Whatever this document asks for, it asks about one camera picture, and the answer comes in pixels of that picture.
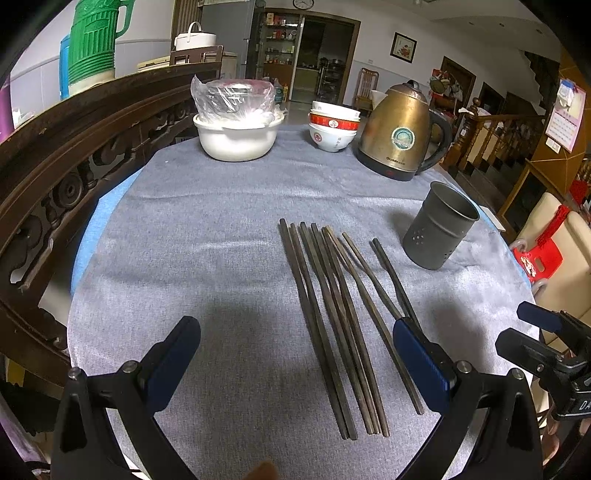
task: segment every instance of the blue thermos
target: blue thermos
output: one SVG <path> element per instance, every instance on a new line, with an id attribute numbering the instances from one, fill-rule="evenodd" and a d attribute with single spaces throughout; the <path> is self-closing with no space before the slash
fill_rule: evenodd
<path id="1" fill-rule="evenodd" d="M 60 100 L 70 96 L 68 92 L 68 50 L 70 50 L 70 34 L 60 42 Z"/>

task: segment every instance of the electric kettle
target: electric kettle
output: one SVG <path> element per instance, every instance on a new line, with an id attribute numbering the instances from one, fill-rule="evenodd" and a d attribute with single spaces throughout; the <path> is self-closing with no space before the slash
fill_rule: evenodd
<path id="1" fill-rule="evenodd" d="M 429 108 L 414 80 L 394 85 L 371 113 L 361 135 L 358 160 L 395 180 L 411 180 L 434 166 L 452 143 L 452 126 L 443 114 Z M 435 153 L 425 159 L 433 124 L 443 131 Z"/>

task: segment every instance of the chopstick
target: chopstick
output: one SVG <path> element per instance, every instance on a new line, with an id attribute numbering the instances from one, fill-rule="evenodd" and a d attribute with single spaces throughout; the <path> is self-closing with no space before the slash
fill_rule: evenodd
<path id="1" fill-rule="evenodd" d="M 390 263 L 390 259 L 388 258 L 388 256 L 386 255 L 386 252 L 382 248 L 382 245 L 379 243 L 379 240 L 377 238 L 374 238 L 372 240 L 372 243 L 375 247 L 375 251 L 378 254 L 378 257 L 380 257 L 386 271 L 388 272 L 388 275 L 390 275 L 390 278 L 392 279 L 392 283 L 394 283 L 394 288 L 396 290 L 398 301 L 400 302 L 400 305 L 402 306 L 402 310 L 404 311 L 404 314 L 414 322 L 414 324 L 419 328 L 419 330 L 423 331 L 423 329 L 421 328 L 421 325 L 418 322 L 417 314 L 414 313 L 413 306 L 410 303 L 410 300 L 408 299 L 406 292 L 404 291 L 404 287 L 402 286 L 402 283 L 400 282 L 398 275 L 396 275 L 396 271 L 394 270 L 394 267 Z"/>
<path id="2" fill-rule="evenodd" d="M 308 258 L 310 259 L 310 262 L 312 264 L 312 269 L 316 272 L 316 276 L 318 277 L 320 289 L 322 291 L 322 297 L 324 298 L 324 305 L 326 306 L 326 311 L 329 315 L 330 323 L 335 332 L 335 337 L 337 340 L 337 346 L 339 347 L 340 356 L 343 359 L 345 370 L 347 371 L 347 375 L 349 376 L 349 380 L 351 381 L 351 386 L 353 387 L 353 392 L 355 393 L 355 398 L 357 399 L 359 409 L 361 410 L 361 415 L 363 417 L 363 422 L 365 423 L 366 419 L 369 421 L 369 413 L 367 410 L 367 405 L 363 400 L 363 394 L 361 386 L 359 384 L 359 378 L 356 376 L 355 370 L 353 369 L 353 362 L 351 360 L 351 355 L 346 343 L 345 336 L 343 334 L 343 330 L 339 323 L 339 319 L 335 309 L 335 304 L 333 302 L 329 287 L 326 284 L 326 279 L 323 274 L 322 266 L 320 264 L 318 254 L 314 248 L 314 243 L 308 231 L 308 227 L 304 222 L 300 223 L 300 235 L 302 237 L 302 240 L 304 241 L 304 247 L 308 252 Z M 345 423 L 347 424 L 349 436 L 351 437 L 351 439 L 356 440 L 357 431 L 355 429 L 355 424 L 353 423 L 353 418 L 351 417 L 348 405 L 346 410 L 343 409 L 343 415 L 345 417 Z"/>
<path id="3" fill-rule="evenodd" d="M 330 238 L 333 241 L 335 247 L 337 248 L 338 252 L 340 253 L 341 259 L 345 262 L 347 269 L 349 270 L 349 272 L 353 276 L 353 279 L 355 280 L 355 283 L 357 284 L 357 288 L 359 289 L 359 294 L 361 295 L 361 298 L 362 298 L 363 302 L 365 303 L 365 306 L 368 309 L 369 315 L 371 316 L 372 320 L 374 321 L 375 326 L 377 327 L 378 332 L 382 337 L 382 340 L 386 344 L 386 348 L 388 349 L 388 353 L 392 357 L 392 360 L 394 361 L 394 365 L 396 365 L 398 373 L 400 374 L 400 378 L 402 379 L 402 383 L 404 384 L 404 388 L 406 388 L 408 395 L 410 396 L 410 399 L 413 402 L 413 406 L 414 406 L 417 414 L 422 415 L 423 413 L 425 413 L 423 410 L 423 405 L 421 404 L 421 400 L 418 396 L 417 390 L 415 389 L 413 381 L 410 378 L 410 375 L 408 374 L 408 371 L 407 371 L 406 367 L 404 366 L 402 359 L 400 358 L 400 356 L 398 355 L 398 352 L 394 348 L 394 342 L 392 341 L 392 334 L 389 332 L 388 327 L 386 327 L 386 324 L 384 323 L 382 316 L 379 314 L 379 311 L 376 308 L 374 301 L 371 299 L 371 296 L 369 295 L 367 289 L 365 288 L 365 285 L 361 281 L 361 278 L 359 278 L 359 274 L 355 271 L 355 268 L 354 268 L 353 264 L 351 263 L 351 260 L 347 256 L 347 252 L 345 251 L 343 245 L 340 244 L 339 240 L 336 238 L 335 233 L 332 231 L 331 227 L 327 226 L 326 229 L 327 229 L 327 231 L 330 235 Z"/>
<path id="4" fill-rule="evenodd" d="M 330 405 L 335 414 L 335 419 L 339 427 L 340 435 L 343 437 L 343 439 L 347 439 L 349 438 L 349 432 L 347 431 L 347 427 L 345 425 L 345 418 L 343 416 L 340 398 L 336 387 L 338 384 L 340 384 L 339 372 L 336 367 L 335 358 L 332 356 L 332 351 L 330 350 L 330 344 L 328 343 L 326 330 L 324 331 L 324 337 L 322 337 L 320 334 L 318 324 L 322 324 L 322 328 L 324 328 L 324 324 L 320 318 L 320 310 L 316 301 L 316 294 L 314 293 L 314 287 L 312 286 L 312 282 L 310 280 L 310 274 L 306 266 L 304 254 L 301 251 L 300 241 L 297 237 L 297 231 L 295 230 L 296 226 L 293 223 L 291 224 L 293 231 L 290 235 L 290 231 L 288 230 L 287 223 L 284 218 L 279 220 L 279 224 L 288 263 L 290 264 L 291 271 L 293 272 L 293 276 L 295 278 L 295 284 L 297 285 L 300 303 L 302 310 L 304 311 L 304 317 L 306 318 L 306 322 L 308 324 L 310 336 L 312 338 L 312 345 L 316 352 L 316 357 L 324 376 L 324 383 L 326 384 Z M 306 281 L 308 293 L 306 293 L 306 289 L 304 288 L 302 275 Z M 327 344 L 328 350 L 324 349 L 325 344 Z"/>
<path id="5" fill-rule="evenodd" d="M 322 233 L 324 235 L 324 239 L 326 240 L 326 245 L 328 247 L 328 251 L 330 254 L 330 262 L 332 263 L 333 269 L 336 272 L 337 278 L 339 280 L 341 295 L 345 299 L 349 323 L 353 330 L 353 336 L 355 338 L 355 342 L 357 343 L 357 348 L 361 356 L 361 363 L 365 370 L 365 374 L 367 375 L 369 389 L 371 391 L 373 402 L 379 418 L 379 426 L 381 427 L 382 434 L 385 437 L 389 437 L 390 430 L 388 428 L 386 412 L 384 411 L 384 405 L 382 404 L 382 397 L 379 394 L 379 388 L 378 383 L 375 379 L 374 368 L 372 367 L 371 360 L 368 354 L 368 349 L 365 345 L 365 340 L 363 338 L 363 333 L 361 332 L 361 327 L 359 326 L 359 319 L 357 318 L 357 312 L 355 311 L 355 307 L 353 305 L 353 299 L 351 298 L 351 293 L 349 292 L 347 281 L 345 280 L 345 276 L 343 275 L 343 271 L 341 270 L 339 257 L 337 256 L 335 246 L 332 244 L 332 241 L 330 240 L 330 236 L 326 227 L 322 229 Z"/>
<path id="6" fill-rule="evenodd" d="M 388 294 L 386 293 L 386 291 L 382 287 L 382 284 L 379 282 L 377 277 L 374 275 L 374 272 L 371 270 L 368 263 L 363 258 L 363 255 L 361 255 L 361 252 L 359 251 L 357 246 L 353 243 L 353 240 L 351 240 L 351 237 L 346 232 L 343 232 L 343 237 L 344 237 L 345 241 L 347 242 L 347 244 L 351 247 L 351 250 L 353 250 L 353 253 L 357 257 L 357 260 L 359 260 L 359 262 L 361 263 L 361 266 L 365 270 L 365 273 L 367 273 L 369 279 L 374 284 L 375 290 L 378 292 L 378 296 L 380 297 L 380 299 L 382 299 L 382 301 L 384 302 L 384 305 L 386 305 L 386 308 L 388 309 L 388 311 L 392 314 L 392 316 L 394 317 L 395 320 L 401 319 L 402 314 L 396 308 L 396 306 L 394 305 L 394 303 L 392 302 L 392 300 L 390 299 L 390 297 L 388 296 Z"/>
<path id="7" fill-rule="evenodd" d="M 333 273 L 332 266 L 330 265 L 329 256 L 324 245 L 324 238 L 320 234 L 318 226 L 315 223 L 312 223 L 310 226 L 318 249 L 317 251 L 320 253 L 320 261 L 324 269 L 324 274 L 329 281 L 330 292 L 332 294 L 331 300 L 334 300 L 333 308 L 336 307 L 337 322 L 335 322 L 335 325 L 333 325 L 333 329 L 335 330 L 335 335 L 337 336 L 339 345 L 342 347 L 342 350 L 345 351 L 344 355 L 341 353 L 341 356 L 343 357 L 343 363 L 350 364 L 352 367 L 348 372 L 349 378 L 351 379 L 355 398 L 359 404 L 359 410 L 361 411 L 361 417 L 363 418 L 363 423 L 365 424 L 365 430 L 370 435 L 379 433 L 378 418 L 373 408 L 374 405 L 371 399 L 371 394 L 369 393 L 367 379 L 365 378 L 365 373 L 363 372 L 363 366 L 359 360 L 359 354 L 357 353 L 355 340 L 351 334 L 351 328 L 345 313 L 343 299 L 335 282 L 335 275 Z"/>

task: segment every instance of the white container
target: white container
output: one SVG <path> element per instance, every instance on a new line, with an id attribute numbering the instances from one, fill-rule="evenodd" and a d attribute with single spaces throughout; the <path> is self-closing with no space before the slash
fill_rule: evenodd
<path id="1" fill-rule="evenodd" d="M 361 112 L 345 106 L 333 105 L 332 103 L 312 102 L 312 112 L 319 115 L 332 116 L 342 120 L 358 120 Z"/>
<path id="2" fill-rule="evenodd" d="M 201 146 L 210 157 L 222 161 L 248 161 L 262 157 L 271 149 L 284 118 L 273 120 L 267 127 L 240 130 L 202 123 L 198 115 L 193 117 L 193 123 L 199 130 Z"/>
<path id="3" fill-rule="evenodd" d="M 328 128 L 321 125 L 309 124 L 310 136 L 318 148 L 325 152 L 338 152 L 346 148 L 355 138 L 357 132 Z"/>
<path id="4" fill-rule="evenodd" d="M 194 24 L 197 24 L 199 31 L 192 32 Z M 216 36 L 213 33 L 205 33 L 201 31 L 201 24 L 193 22 L 189 25 L 187 33 L 179 33 L 174 39 L 174 48 L 179 50 L 187 50 L 188 48 L 213 47 L 216 44 Z"/>

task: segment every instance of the green thermos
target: green thermos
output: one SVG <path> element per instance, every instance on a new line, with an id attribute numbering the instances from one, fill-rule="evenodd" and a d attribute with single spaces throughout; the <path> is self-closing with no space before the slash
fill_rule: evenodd
<path id="1" fill-rule="evenodd" d="M 70 51 L 70 95 L 115 78 L 115 39 L 129 28 L 135 0 L 80 0 L 76 5 Z M 125 25 L 117 30 L 119 8 L 125 8 Z"/>

